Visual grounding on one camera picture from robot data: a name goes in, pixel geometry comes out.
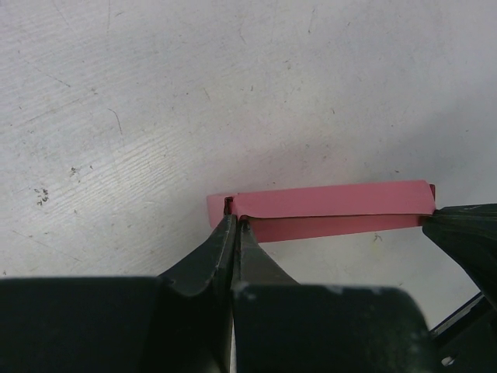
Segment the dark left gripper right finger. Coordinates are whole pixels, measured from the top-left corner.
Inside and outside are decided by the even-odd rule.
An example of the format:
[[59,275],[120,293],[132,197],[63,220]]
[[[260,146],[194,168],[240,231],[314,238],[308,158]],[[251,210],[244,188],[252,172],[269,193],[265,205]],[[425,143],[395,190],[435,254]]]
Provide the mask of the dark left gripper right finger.
[[398,288],[299,284],[239,228],[232,288],[239,372],[428,372],[429,331]]

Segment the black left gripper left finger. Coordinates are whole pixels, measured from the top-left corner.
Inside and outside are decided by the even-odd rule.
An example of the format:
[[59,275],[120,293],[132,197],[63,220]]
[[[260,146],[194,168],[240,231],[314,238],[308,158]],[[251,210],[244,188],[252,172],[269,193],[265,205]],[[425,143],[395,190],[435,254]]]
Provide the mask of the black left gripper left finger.
[[1,282],[3,372],[227,372],[237,220],[155,277]]

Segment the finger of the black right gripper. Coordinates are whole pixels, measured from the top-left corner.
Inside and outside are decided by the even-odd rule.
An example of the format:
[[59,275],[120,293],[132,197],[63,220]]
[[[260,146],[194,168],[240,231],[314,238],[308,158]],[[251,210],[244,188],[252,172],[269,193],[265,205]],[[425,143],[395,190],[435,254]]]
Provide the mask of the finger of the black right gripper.
[[496,306],[496,205],[444,207],[423,220],[422,232]]

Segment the pink paper box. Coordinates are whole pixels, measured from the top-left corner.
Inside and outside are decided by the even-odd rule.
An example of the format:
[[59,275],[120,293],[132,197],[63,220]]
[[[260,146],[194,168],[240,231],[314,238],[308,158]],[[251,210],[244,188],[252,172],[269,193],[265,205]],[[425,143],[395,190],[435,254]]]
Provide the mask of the pink paper box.
[[436,210],[436,188],[408,180],[221,193],[207,210],[211,226],[233,214],[259,242],[282,242],[417,227]]

